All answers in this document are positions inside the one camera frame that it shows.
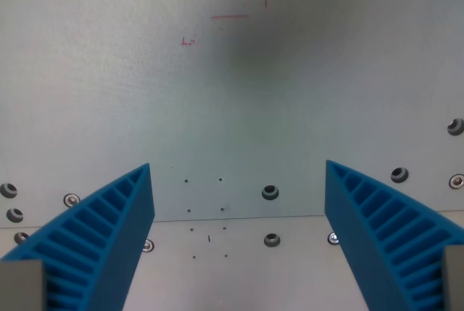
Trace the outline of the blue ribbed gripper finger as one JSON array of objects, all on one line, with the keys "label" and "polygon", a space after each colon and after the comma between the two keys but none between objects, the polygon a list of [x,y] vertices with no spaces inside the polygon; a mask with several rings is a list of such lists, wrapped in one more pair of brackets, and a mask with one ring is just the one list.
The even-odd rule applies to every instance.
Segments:
[{"label": "blue ribbed gripper finger", "polygon": [[121,310],[154,216],[144,164],[65,210],[2,261],[42,261],[47,310]]},{"label": "blue ribbed gripper finger", "polygon": [[444,248],[463,228],[402,192],[326,163],[325,214],[369,310],[443,310]]}]

